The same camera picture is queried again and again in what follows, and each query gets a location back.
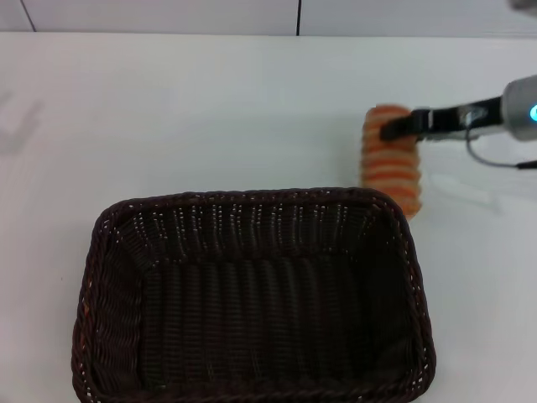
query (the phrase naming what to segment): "white tabletop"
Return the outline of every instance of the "white tabletop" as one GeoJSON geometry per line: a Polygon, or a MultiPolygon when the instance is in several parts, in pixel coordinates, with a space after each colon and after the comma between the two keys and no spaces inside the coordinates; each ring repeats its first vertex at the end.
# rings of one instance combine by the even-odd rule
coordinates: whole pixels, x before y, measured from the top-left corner
{"type": "MultiPolygon", "coordinates": [[[[93,223],[131,197],[355,186],[365,112],[499,95],[537,41],[0,34],[0,402],[76,401],[93,223]]],[[[481,139],[537,159],[536,144],[481,139]]],[[[531,401],[537,174],[423,144],[412,221],[438,355],[422,401],[531,401]]]]}

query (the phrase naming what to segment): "blue light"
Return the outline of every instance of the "blue light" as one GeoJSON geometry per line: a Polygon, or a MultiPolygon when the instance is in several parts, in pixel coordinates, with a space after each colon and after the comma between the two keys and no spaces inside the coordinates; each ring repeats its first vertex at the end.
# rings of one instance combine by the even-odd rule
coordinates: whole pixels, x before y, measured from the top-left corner
{"type": "Polygon", "coordinates": [[[529,117],[534,122],[537,122],[537,105],[534,105],[534,107],[529,110],[529,117]]]}

